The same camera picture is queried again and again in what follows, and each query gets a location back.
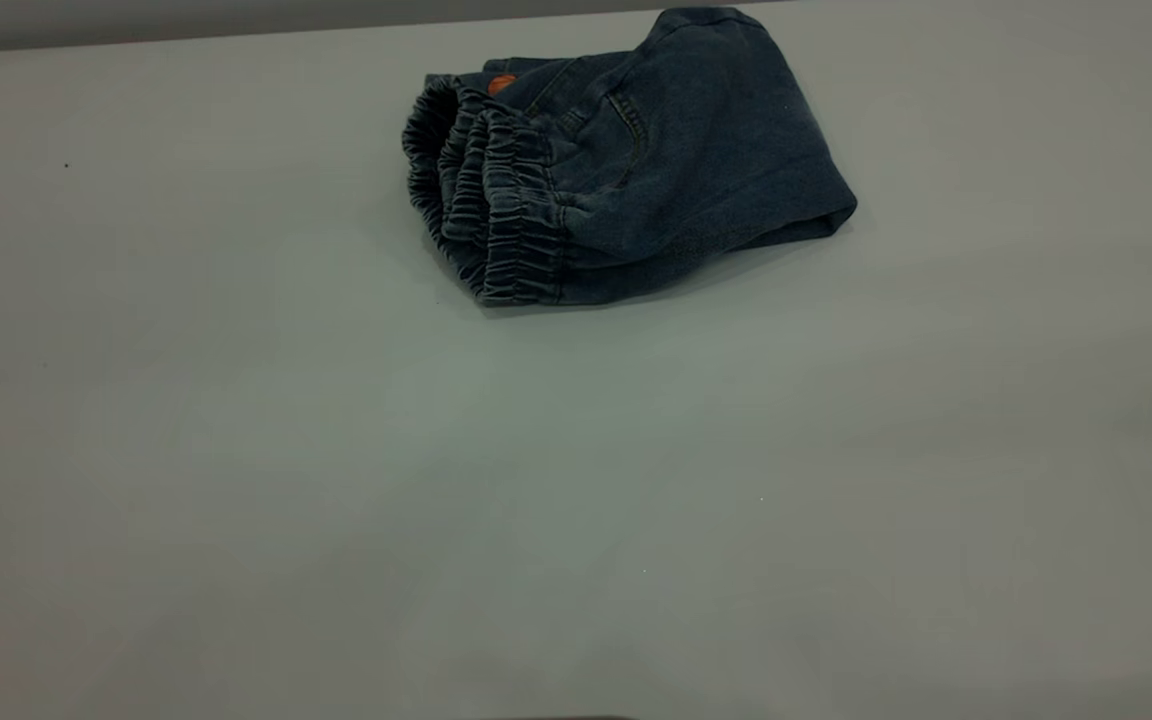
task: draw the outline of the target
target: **white table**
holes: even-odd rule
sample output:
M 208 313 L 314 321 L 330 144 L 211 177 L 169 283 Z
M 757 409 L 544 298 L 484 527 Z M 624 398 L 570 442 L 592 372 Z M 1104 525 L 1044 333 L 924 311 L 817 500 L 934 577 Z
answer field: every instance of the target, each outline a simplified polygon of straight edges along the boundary
M 1152 0 L 749 12 L 861 210 L 602 309 L 399 132 L 652 13 L 0 54 L 0 717 L 1152 720 Z

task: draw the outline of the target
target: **blue denim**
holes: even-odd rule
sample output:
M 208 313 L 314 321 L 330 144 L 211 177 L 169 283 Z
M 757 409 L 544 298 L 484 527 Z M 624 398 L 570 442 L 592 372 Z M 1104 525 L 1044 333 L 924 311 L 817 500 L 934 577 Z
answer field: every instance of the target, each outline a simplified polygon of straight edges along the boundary
M 856 210 L 776 43 L 732 8 L 667 10 L 628 53 L 429 76 L 403 150 L 412 205 L 485 305 L 641 295 Z

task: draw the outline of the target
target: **elastic waistband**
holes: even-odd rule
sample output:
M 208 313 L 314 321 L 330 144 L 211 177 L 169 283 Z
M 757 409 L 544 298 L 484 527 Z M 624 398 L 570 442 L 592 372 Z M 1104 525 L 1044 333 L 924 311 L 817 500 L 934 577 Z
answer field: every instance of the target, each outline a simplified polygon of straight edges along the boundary
M 430 236 L 485 305 L 562 293 L 562 209 L 550 145 L 524 114 L 456 77 L 431 78 L 403 131 L 408 191 Z

